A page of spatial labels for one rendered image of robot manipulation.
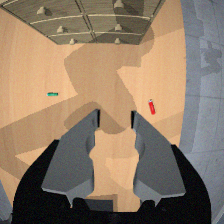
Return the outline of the tan wooden chest of drawers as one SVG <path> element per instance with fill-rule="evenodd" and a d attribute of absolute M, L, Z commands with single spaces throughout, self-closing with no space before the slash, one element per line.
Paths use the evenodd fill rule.
<path fill-rule="evenodd" d="M 52 42 L 54 42 L 54 43 L 57 44 L 57 45 L 65 45 L 65 44 L 58 44 L 58 43 L 56 43 L 54 40 L 52 40 L 51 38 L 48 37 L 48 36 L 51 36 L 51 35 L 45 35 L 45 34 L 42 33 L 41 31 L 39 31 L 38 29 L 36 29 L 36 28 L 33 27 L 32 25 L 30 25 L 30 23 L 32 23 L 32 22 L 37 22 L 37 21 L 42 21 L 42 20 L 47 20 L 47 19 L 59 18 L 59 17 L 67 17 L 67 16 L 83 15 L 84 18 L 85 18 L 85 20 L 86 20 L 86 22 L 87 22 L 87 25 L 88 25 L 88 27 L 89 27 L 89 29 L 90 29 L 90 32 L 92 33 L 92 36 L 93 36 L 93 38 L 94 38 L 94 40 L 95 40 L 95 43 L 98 43 L 98 41 L 97 41 L 97 39 L 96 39 L 96 37 L 95 37 L 95 33 L 94 33 L 93 29 L 92 29 L 90 20 L 89 20 L 89 18 L 88 18 L 87 16 L 88 16 L 88 15 L 96 15 L 96 14 L 110 14 L 110 13 L 86 14 L 86 13 L 85 13 L 85 10 L 84 10 L 84 8 L 83 8 L 83 5 L 82 5 L 82 3 L 81 3 L 81 1 L 80 1 L 80 0 L 76 0 L 77 3 L 78 3 L 78 5 L 79 5 L 79 7 L 80 7 L 80 9 L 81 9 L 81 14 L 52 17 L 52 18 L 46 18 L 46 19 L 36 20 L 36 21 L 32 21 L 32 22 L 28 22 L 28 23 L 27 23 L 26 21 L 24 21 L 23 19 L 21 19 L 20 17 L 18 17 L 17 15 L 15 15 L 15 14 L 12 13 L 11 11 L 9 11 L 9 10 L 7 10 L 6 8 L 3 7 L 3 4 L 8 3 L 8 2 L 10 2 L 10 1 L 13 1 L 13 0 L 0 0 L 0 8 L 1 8 L 2 10 L 6 11 L 7 13 L 11 14 L 11 15 L 14 16 L 15 18 L 19 19 L 19 20 L 22 21 L 23 23 L 27 24 L 28 26 L 30 26 L 31 28 L 33 28 L 34 30 L 36 30 L 37 32 L 39 32 L 40 34 L 42 34 L 43 36 L 45 36 L 46 38 L 48 38 L 49 40 L 51 40 Z M 149 29 L 150 25 L 151 25 L 152 22 L 154 21 L 155 17 L 157 16 L 158 12 L 160 11 L 160 9 L 161 9 L 161 7 L 163 6 L 163 4 L 165 3 L 165 1 L 166 1 L 166 0 L 160 0 L 160 1 L 159 1 L 159 3 L 158 3 L 158 5 L 157 5 L 157 7 L 156 7 L 154 13 L 153 13 L 152 16 L 150 17 L 150 21 L 148 22 L 146 28 L 144 29 L 144 32 L 142 33 L 142 35 L 141 35 L 141 37 L 140 37 L 138 43 L 137 43 L 137 44 L 132 44 L 132 45 L 139 45 L 139 44 L 140 44 L 140 42 L 142 41 L 144 35 L 146 34 L 147 30 Z"/>

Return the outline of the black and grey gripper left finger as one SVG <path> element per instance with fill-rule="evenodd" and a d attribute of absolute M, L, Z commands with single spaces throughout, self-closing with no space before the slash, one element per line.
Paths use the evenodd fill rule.
<path fill-rule="evenodd" d="M 11 224 L 26 224 L 50 209 L 69 208 L 75 197 L 85 200 L 94 191 L 94 167 L 89 154 L 95 147 L 99 125 L 100 109 L 96 108 L 32 163 L 17 187 Z"/>

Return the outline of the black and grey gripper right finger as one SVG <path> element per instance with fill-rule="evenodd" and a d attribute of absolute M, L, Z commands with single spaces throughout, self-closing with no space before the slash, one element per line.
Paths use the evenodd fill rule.
<path fill-rule="evenodd" d="M 194 224 L 211 224 L 211 203 L 206 186 L 188 159 L 136 110 L 131 111 L 139 154 L 133 192 L 155 202 L 155 210 L 180 214 Z"/>

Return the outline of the red aa battery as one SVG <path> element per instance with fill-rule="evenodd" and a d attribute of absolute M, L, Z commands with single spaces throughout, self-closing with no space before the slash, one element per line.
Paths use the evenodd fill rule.
<path fill-rule="evenodd" d="M 149 106 L 150 106 L 151 114 L 152 115 L 155 114 L 155 109 L 154 109 L 152 100 L 149 100 L 148 103 L 149 103 Z"/>

